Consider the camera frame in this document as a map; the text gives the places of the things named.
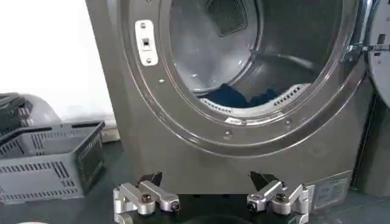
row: dryer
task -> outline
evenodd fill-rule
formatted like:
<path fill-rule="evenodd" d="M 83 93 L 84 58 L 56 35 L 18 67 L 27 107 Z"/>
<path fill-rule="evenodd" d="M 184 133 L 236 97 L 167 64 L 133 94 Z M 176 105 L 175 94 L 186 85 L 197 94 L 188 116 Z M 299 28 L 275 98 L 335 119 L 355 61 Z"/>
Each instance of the dryer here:
<path fill-rule="evenodd" d="M 313 209 L 342 201 L 365 58 L 388 41 L 370 31 L 379 4 L 87 0 L 129 172 L 162 172 L 176 194 L 249 194 L 251 172 L 271 173 L 310 186 Z"/>

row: door hinge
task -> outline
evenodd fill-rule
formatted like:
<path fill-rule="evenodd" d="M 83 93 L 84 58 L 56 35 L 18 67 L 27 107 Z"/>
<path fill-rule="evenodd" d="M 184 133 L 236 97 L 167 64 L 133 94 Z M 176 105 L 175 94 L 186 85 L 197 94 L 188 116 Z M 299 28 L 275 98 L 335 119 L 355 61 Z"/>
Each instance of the door hinge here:
<path fill-rule="evenodd" d="M 362 52 L 390 52 L 390 45 L 365 46 L 362 43 L 349 45 L 342 57 L 342 62 L 353 62 L 359 59 Z"/>

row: label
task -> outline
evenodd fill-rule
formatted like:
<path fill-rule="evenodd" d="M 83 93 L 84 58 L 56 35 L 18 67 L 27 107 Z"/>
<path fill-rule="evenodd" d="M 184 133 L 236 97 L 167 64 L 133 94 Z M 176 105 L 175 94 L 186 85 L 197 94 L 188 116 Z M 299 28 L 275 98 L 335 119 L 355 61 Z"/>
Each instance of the label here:
<path fill-rule="evenodd" d="M 272 116 L 264 117 L 264 118 L 259 118 L 259 119 L 248 119 L 248 120 L 241 120 L 233 117 L 228 117 L 225 122 L 229 124 L 235 124 L 235 125 L 243 125 L 243 126 L 255 126 L 255 125 L 261 125 L 268 123 L 270 121 L 273 121 L 277 119 L 278 117 L 283 116 L 283 113 L 276 113 L 273 114 Z"/>
<path fill-rule="evenodd" d="M 346 194 L 348 185 L 348 178 L 343 178 L 317 186 L 315 209 L 341 201 Z"/>

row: white wall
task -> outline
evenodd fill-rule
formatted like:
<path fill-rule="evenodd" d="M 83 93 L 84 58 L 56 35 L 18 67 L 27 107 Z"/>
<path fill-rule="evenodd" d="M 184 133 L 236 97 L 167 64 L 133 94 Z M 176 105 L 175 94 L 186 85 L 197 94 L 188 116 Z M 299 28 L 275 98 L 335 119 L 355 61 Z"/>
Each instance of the white wall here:
<path fill-rule="evenodd" d="M 63 121 L 113 120 L 84 0 L 0 1 L 0 93 L 9 92 L 40 97 Z"/>

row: plastic crate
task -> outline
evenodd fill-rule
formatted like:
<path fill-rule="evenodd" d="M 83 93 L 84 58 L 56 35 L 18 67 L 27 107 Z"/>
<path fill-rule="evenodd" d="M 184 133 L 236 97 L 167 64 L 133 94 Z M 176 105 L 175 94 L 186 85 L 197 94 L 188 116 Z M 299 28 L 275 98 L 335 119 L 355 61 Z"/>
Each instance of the plastic crate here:
<path fill-rule="evenodd" d="M 32 104 L 23 97 L 0 96 L 0 137 L 20 127 L 29 126 Z"/>
<path fill-rule="evenodd" d="M 103 122 L 19 128 L 0 138 L 5 204 L 83 197 L 103 166 Z"/>

